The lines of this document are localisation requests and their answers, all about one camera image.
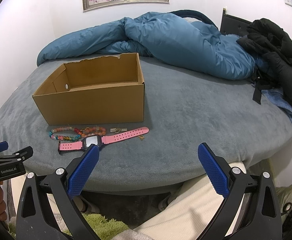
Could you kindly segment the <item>blue towel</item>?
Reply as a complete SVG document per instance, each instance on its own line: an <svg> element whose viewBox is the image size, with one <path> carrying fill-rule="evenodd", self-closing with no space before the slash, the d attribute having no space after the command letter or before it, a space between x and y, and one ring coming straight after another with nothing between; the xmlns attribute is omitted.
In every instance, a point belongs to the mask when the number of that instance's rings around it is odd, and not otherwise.
<svg viewBox="0 0 292 240"><path fill-rule="evenodd" d="M292 123L292 106L283 98L282 88L272 88L261 90L264 95L272 104L280 108L289 118Z"/></svg>

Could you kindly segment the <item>grey bed sheet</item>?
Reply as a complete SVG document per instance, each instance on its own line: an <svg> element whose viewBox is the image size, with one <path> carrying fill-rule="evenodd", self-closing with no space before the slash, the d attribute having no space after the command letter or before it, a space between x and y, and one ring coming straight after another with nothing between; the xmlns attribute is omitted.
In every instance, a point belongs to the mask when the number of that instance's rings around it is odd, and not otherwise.
<svg viewBox="0 0 292 240"><path fill-rule="evenodd" d="M38 175L67 166L81 152L58 153L49 138L51 127L32 94L61 61L39 66L0 109L0 142L8 153L26 146L33 156L25 167ZM254 88L244 80L228 81L141 58L145 79L144 139L106 145L85 189L135 193L195 178L204 173L197 149L206 142L216 155L249 167L271 157L292 141L292 123L267 98L252 99Z"/></svg>

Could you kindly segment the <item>cream trouser leg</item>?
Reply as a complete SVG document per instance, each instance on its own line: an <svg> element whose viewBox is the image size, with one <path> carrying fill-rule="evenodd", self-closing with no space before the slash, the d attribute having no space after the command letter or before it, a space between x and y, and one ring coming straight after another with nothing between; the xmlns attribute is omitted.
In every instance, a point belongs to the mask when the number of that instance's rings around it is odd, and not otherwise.
<svg viewBox="0 0 292 240"><path fill-rule="evenodd" d="M178 196L158 215L137 228L152 239L197 239L209 224L223 197L216 193L206 174L182 185Z"/></svg>

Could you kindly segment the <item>blue duvet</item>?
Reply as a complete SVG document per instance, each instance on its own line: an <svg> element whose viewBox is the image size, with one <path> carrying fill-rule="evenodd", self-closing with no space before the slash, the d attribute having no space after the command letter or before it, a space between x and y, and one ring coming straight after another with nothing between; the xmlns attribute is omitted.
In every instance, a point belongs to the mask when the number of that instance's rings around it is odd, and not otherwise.
<svg viewBox="0 0 292 240"><path fill-rule="evenodd" d="M46 61L97 54L138 53L166 64L227 80L252 76L255 59L207 19L188 22L172 12L147 12L66 34L45 46Z"/></svg>

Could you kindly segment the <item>black jacket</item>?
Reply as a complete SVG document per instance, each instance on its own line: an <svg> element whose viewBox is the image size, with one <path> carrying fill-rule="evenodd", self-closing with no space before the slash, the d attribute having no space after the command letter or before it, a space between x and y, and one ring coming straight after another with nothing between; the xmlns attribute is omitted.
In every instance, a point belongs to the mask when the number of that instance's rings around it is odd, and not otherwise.
<svg viewBox="0 0 292 240"><path fill-rule="evenodd" d="M266 18L255 20L246 31L247 35L237 43L260 61L251 77L255 85L253 100L261 103L262 92L267 94L278 89L292 107L292 39Z"/></svg>

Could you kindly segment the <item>black headboard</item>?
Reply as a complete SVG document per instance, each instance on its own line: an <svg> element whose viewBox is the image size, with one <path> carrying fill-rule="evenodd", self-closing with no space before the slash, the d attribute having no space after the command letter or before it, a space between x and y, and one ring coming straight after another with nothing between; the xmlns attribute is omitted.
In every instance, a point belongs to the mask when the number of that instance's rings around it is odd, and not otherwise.
<svg viewBox="0 0 292 240"><path fill-rule="evenodd" d="M227 14L226 8L223 8L220 27L220 32L223 35L234 34L243 37L248 34L247 26L249 26L250 24L251 22L247 20Z"/></svg>

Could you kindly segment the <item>brown cardboard box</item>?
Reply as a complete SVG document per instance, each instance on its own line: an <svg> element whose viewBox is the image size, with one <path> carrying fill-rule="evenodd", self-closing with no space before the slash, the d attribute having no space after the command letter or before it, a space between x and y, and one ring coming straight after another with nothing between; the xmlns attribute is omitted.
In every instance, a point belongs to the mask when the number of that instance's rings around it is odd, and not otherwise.
<svg viewBox="0 0 292 240"><path fill-rule="evenodd" d="M34 92L49 125L144 120L145 81L138 53L61 64Z"/></svg>

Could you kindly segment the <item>green fuzzy rug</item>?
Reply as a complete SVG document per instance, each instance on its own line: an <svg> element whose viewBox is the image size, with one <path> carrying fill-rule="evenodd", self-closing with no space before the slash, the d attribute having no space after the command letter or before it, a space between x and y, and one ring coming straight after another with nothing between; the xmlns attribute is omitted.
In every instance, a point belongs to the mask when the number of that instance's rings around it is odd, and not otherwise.
<svg viewBox="0 0 292 240"><path fill-rule="evenodd" d="M118 234L129 229L125 223L115 219L108 220L101 214L92 213L86 215L82 213L82 216L100 239L112 239ZM61 231L70 236L71 233L63 221L62 216L60 214L54 214L54 217ZM16 239L16 217L12 217L10 219L8 228L10 235Z"/></svg>

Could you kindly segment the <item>white wall socket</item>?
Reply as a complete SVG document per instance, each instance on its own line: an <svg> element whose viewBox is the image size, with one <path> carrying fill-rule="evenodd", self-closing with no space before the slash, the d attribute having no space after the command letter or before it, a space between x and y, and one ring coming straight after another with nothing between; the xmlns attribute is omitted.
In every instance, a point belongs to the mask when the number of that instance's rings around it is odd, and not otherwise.
<svg viewBox="0 0 292 240"><path fill-rule="evenodd" d="M284 0L284 3L290 7L292 7L292 0Z"/></svg>

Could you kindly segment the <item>pink strap smartwatch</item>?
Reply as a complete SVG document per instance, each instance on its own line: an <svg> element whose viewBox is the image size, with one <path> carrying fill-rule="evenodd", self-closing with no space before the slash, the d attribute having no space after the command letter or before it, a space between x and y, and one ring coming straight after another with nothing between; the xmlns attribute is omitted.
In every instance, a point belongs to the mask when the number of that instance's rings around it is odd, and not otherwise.
<svg viewBox="0 0 292 240"><path fill-rule="evenodd" d="M101 149L104 145L113 144L120 141L125 141L131 138L145 135L149 132L148 127L140 127L126 132L114 133L113 135L105 135L106 130L100 127L89 127L88 129L80 130L73 129L78 135L76 137L54 136L57 129L51 130L49 136L58 140L58 152L72 152L72 151L85 151L91 145L97 146Z"/></svg>

